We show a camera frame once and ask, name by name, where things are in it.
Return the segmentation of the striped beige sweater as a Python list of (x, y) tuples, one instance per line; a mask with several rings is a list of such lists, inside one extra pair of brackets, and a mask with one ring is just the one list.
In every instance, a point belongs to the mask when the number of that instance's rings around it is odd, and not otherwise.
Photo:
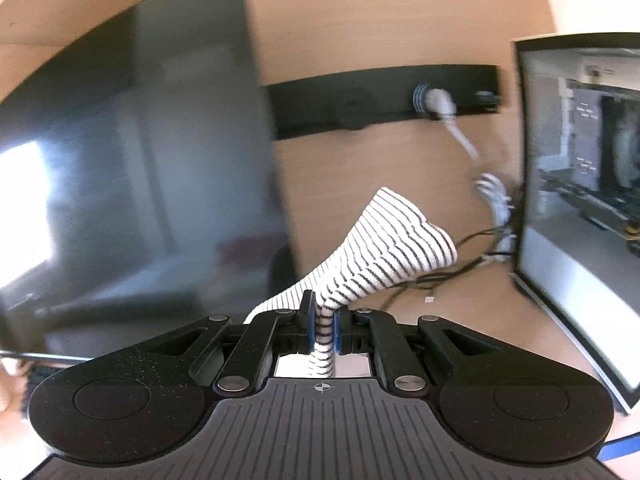
[(444, 229), (408, 198), (380, 188), (326, 260), (284, 292), (254, 307), (245, 322), (262, 312), (297, 310), (303, 292), (312, 290), (317, 307), (309, 374), (330, 378), (335, 370), (333, 315), (338, 309), (421, 274), (448, 268), (457, 258), (457, 248)]

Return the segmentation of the black curved monitor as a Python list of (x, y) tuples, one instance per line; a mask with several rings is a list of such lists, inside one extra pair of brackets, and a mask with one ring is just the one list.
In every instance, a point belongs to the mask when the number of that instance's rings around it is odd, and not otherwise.
[(143, 0), (1, 105), (1, 347), (93, 358), (269, 295), (288, 241), (244, 0)]

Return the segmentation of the white computer case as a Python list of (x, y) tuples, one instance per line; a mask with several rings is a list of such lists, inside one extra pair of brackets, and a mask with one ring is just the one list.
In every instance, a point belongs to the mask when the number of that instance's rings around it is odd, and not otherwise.
[(518, 41), (522, 221), (514, 278), (625, 412), (639, 404), (639, 37)]

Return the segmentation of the black wall power strip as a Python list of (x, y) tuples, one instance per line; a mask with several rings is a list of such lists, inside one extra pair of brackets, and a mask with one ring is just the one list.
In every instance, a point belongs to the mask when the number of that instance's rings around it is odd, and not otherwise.
[(427, 118), (420, 99), (450, 93), (461, 115), (495, 113), (501, 105), (499, 70), (487, 64), (436, 64), (353, 70), (270, 84), (276, 138)]

